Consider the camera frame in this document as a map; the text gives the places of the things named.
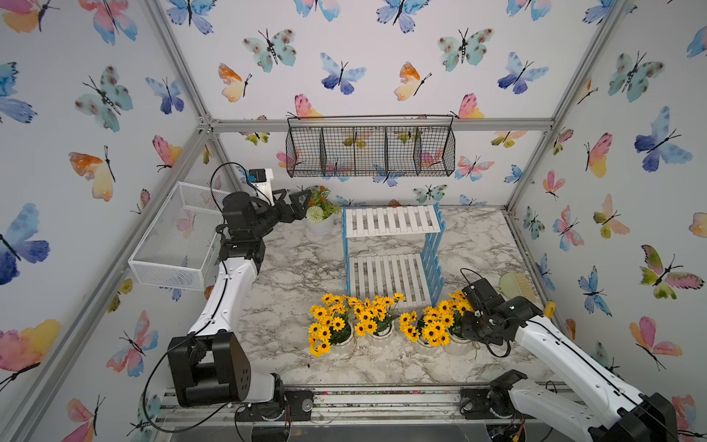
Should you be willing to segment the sunflower pot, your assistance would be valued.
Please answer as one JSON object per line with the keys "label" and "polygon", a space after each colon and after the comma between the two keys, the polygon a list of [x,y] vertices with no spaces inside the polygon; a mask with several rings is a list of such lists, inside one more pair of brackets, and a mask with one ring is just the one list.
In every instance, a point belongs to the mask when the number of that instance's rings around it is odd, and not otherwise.
{"label": "sunflower pot", "polygon": [[333,348],[346,344],[353,337],[349,319],[351,307],[351,298],[326,294],[320,304],[309,309],[312,322],[307,328],[307,340],[311,355],[327,355]]}
{"label": "sunflower pot", "polygon": [[375,297],[373,300],[349,298],[350,311],[355,318],[355,334],[377,338],[390,334],[394,320],[400,316],[396,309],[403,300],[405,296],[401,293],[395,293],[392,297]]}
{"label": "sunflower pot", "polygon": [[445,347],[449,343],[449,335],[440,322],[437,309],[427,309],[421,317],[414,311],[405,312],[399,317],[399,322],[403,336],[413,344],[432,349]]}
{"label": "sunflower pot", "polygon": [[440,301],[436,309],[439,313],[440,322],[446,327],[449,335],[449,343],[446,345],[447,353],[451,355],[465,355],[475,346],[471,339],[462,335],[462,320],[465,313],[473,313],[471,302],[461,290],[456,290],[447,299]]}

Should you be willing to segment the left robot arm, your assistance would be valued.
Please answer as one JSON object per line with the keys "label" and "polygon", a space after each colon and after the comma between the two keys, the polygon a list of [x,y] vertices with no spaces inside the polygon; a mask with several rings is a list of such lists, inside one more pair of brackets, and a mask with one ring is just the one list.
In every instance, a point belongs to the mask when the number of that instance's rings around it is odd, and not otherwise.
{"label": "left robot arm", "polygon": [[189,333],[173,338],[167,351],[180,406],[284,404],[280,377],[252,367],[237,337],[237,322],[261,270],[265,237],[280,223],[304,219],[311,196],[309,190],[277,190],[272,202],[244,192],[224,198],[217,282]]}

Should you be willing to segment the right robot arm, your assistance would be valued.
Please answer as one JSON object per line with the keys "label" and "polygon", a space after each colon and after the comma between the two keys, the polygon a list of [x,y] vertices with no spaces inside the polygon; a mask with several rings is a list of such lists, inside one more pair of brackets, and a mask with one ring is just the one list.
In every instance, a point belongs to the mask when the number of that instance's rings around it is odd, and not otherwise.
{"label": "right robot arm", "polygon": [[461,316],[464,338],[487,347],[517,344],[580,399],[571,401],[510,369],[491,381],[485,394],[464,397],[464,416],[529,415],[574,441],[678,440],[671,401],[658,393],[647,396],[601,366],[528,299],[506,300],[484,278],[460,293],[471,304],[471,310]]}

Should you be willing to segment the mixed flower pot behind shelf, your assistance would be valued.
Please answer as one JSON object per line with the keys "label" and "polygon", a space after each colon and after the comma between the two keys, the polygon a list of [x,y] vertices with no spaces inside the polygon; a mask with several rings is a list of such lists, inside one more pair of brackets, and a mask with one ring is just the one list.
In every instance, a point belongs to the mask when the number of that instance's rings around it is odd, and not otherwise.
{"label": "mixed flower pot behind shelf", "polygon": [[313,185],[307,190],[311,192],[306,213],[307,229],[314,238],[327,237],[333,231],[334,221],[342,213],[342,208],[330,199],[331,190],[327,187]]}

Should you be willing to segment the green hand brush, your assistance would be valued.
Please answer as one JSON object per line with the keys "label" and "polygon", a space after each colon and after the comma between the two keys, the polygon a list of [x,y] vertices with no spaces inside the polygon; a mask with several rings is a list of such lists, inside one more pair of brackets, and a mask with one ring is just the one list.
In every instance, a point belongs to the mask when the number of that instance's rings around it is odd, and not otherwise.
{"label": "green hand brush", "polygon": [[499,289],[507,299],[522,297],[533,304],[539,302],[534,285],[524,274],[504,274],[499,280]]}

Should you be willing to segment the yellow toy shovel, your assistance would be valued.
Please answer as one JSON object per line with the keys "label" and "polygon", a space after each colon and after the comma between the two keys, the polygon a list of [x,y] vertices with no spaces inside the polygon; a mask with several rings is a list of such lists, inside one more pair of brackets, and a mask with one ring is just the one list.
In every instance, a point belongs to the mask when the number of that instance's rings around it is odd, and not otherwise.
{"label": "yellow toy shovel", "polygon": [[548,318],[549,320],[551,320],[551,319],[552,319],[552,316],[554,315],[555,309],[556,309],[556,304],[555,304],[553,301],[549,301],[549,302],[545,305],[545,308],[544,308],[544,311],[543,311],[543,316],[544,316],[545,318]]}

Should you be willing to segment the blue white wooden shelf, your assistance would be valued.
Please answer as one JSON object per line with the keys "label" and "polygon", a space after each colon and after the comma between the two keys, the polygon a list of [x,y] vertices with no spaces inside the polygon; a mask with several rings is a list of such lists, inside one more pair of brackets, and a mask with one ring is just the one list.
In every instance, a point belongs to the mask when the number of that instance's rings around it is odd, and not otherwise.
{"label": "blue white wooden shelf", "polygon": [[434,307],[445,286],[439,249],[446,231],[439,204],[342,211],[346,295],[405,296],[404,311]]}

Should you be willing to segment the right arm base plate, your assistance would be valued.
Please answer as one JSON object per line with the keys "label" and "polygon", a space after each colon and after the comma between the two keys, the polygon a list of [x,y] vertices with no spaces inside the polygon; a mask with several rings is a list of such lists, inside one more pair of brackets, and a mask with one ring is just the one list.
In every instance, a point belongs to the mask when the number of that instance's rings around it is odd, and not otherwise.
{"label": "right arm base plate", "polygon": [[460,414],[467,420],[511,419],[516,410],[507,390],[471,388],[460,390]]}

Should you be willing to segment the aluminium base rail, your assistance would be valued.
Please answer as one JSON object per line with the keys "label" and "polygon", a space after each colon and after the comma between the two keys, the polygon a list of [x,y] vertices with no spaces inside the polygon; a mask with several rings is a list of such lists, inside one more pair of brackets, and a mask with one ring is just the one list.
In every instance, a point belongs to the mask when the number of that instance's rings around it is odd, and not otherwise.
{"label": "aluminium base rail", "polygon": [[[568,412],[578,423],[598,424],[598,415],[563,383],[517,383],[521,390],[519,407],[511,419],[467,420],[460,414],[460,390],[489,388],[489,385],[431,385],[421,387],[289,387],[281,390],[311,390],[314,409],[308,425],[366,424],[508,424],[512,420],[534,423],[539,420],[539,407],[552,405],[556,412]],[[204,420],[208,425],[236,421],[235,413],[244,404],[208,405],[182,408],[171,390],[166,392],[156,422],[168,428],[184,428]]]}

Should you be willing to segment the white mesh wall basket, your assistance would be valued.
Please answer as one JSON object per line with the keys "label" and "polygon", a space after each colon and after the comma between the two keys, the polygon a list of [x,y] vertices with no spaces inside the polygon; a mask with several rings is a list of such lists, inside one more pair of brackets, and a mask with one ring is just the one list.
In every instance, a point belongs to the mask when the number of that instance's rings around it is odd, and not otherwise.
{"label": "white mesh wall basket", "polygon": [[215,232],[228,193],[177,182],[140,239],[128,263],[137,282],[203,291],[215,273],[220,237]]}

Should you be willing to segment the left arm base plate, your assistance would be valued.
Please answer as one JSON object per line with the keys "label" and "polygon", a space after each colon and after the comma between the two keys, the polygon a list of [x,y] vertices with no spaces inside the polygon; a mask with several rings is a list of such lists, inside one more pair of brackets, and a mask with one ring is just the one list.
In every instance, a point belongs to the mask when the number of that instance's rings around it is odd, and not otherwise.
{"label": "left arm base plate", "polygon": [[311,390],[281,390],[268,403],[249,403],[235,413],[239,423],[308,422],[314,409]]}

